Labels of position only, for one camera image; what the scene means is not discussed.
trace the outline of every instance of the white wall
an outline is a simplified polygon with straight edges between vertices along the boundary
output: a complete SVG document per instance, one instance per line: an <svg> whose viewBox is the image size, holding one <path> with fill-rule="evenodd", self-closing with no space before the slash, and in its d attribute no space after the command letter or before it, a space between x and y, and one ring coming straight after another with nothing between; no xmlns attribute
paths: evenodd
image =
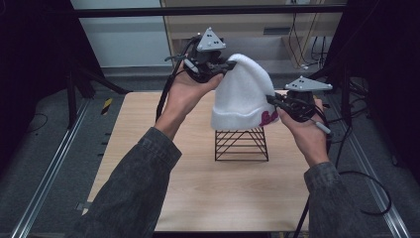
<svg viewBox="0 0 420 238"><path fill-rule="evenodd" d="M160 7L159 0L71 0L75 9ZM80 19L101 67L171 66L162 17Z"/></svg>

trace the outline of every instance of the hand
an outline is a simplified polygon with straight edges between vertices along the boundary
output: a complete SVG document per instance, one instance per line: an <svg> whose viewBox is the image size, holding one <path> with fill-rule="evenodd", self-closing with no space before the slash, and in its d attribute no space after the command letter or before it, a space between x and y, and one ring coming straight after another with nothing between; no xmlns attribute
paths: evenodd
<svg viewBox="0 0 420 238"><path fill-rule="evenodd" d="M166 106L155 123L155 127L173 140L186 115L194 109L207 92L219 85L222 78L223 74L220 73L206 83L196 82L186 71L183 71L182 63L168 93Z"/></svg>
<svg viewBox="0 0 420 238"><path fill-rule="evenodd" d="M315 104L323 108L322 101L315 99ZM323 162L329 162L327 155L326 134L315 126L311 120L300 123L294 121L284 110L277 109L283 124L290 130L294 137L297 147L305 157L309 167L313 167ZM322 119L315 114L312 119L322 122Z"/></svg>

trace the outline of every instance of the wrist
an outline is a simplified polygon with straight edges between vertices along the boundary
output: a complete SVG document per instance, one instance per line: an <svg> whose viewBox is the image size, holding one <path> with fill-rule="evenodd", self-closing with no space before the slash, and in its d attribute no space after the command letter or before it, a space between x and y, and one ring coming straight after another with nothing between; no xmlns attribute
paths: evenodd
<svg viewBox="0 0 420 238"><path fill-rule="evenodd" d="M185 115L173 110L164 110L155 123L155 128L173 140L180 125L185 120Z"/></svg>
<svg viewBox="0 0 420 238"><path fill-rule="evenodd" d="M326 154L320 155L305 155L306 163L308 163L309 167L314 167L318 164L322 164L325 162L330 162L330 159Z"/></svg>

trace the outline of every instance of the cabinet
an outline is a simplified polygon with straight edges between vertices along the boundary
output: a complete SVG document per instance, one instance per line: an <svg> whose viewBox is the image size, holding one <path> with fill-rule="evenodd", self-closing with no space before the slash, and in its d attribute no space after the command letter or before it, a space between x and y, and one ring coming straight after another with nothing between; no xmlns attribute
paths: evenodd
<svg viewBox="0 0 420 238"><path fill-rule="evenodd" d="M199 6L252 6L284 5L287 0L160 0L162 7ZM310 0L310 4L343 4L345 0ZM333 37L342 13L299 13L294 14L242 14L242 15L200 15L166 16L164 22L172 55L180 52L182 40L212 27L221 38L272 36L268 30L281 36L294 66L303 63L302 55L308 50L312 37Z"/></svg>

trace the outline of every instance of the metal rail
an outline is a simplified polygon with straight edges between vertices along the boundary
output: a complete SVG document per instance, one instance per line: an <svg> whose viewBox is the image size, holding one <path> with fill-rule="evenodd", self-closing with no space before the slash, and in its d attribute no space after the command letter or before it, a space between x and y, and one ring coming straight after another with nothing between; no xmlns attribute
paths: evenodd
<svg viewBox="0 0 420 238"><path fill-rule="evenodd" d="M48 10L45 14L58 17L110 18L187 15L276 14L276 13L335 13L351 10L346 4L317 5L249 5L164 8Z"/></svg>
<svg viewBox="0 0 420 238"><path fill-rule="evenodd" d="M332 102L332 108L334 109L335 113L338 116L340 116L341 114L338 110L338 108L340 108L340 103L334 97L329 97L329 99ZM342 123L343 129L346 130L345 122L341 121L341 123ZM354 153L356 161L361 169L361 172L380 181L380 179L377 177L376 172L374 171L373 167L368 161L368 157L365 154L357 136L354 133L352 133L349 136L348 140L350 142L352 152ZM371 194L373 195L376 201L376 204L381 210L384 210L386 208L386 205L388 204L386 193L383 191L383 189L380 188L380 186L378 186L372 180L369 180L367 184L370 188ZM385 222L387 223L393 237L395 238L411 237L410 233L407 230L407 227L404 224L404 221L402 220L401 216L399 215L394 205L392 205L391 209L386 214L383 215L383 218L385 219Z"/></svg>
<svg viewBox="0 0 420 238"><path fill-rule="evenodd" d="M12 231L12 238L24 238L27 237L32 225L34 224L35 219L38 216L38 213L41 210L41 207L44 204L44 201L49 194L50 188L53 185L56 175L58 174L59 168L61 167L62 162L70 148L70 145L77 134L77 131L80 127L80 124L85 116L87 106L89 105L90 99L83 99L82 105L79 108L77 120L75 121L72 128L68 129L65 133L58 149L55 152L52 162L50 163L49 168L47 169L43 179L40 182L40 185L37 188L34 196L31 199L31 202L27 206L24 214L22 215L19 223L15 226Z"/></svg>

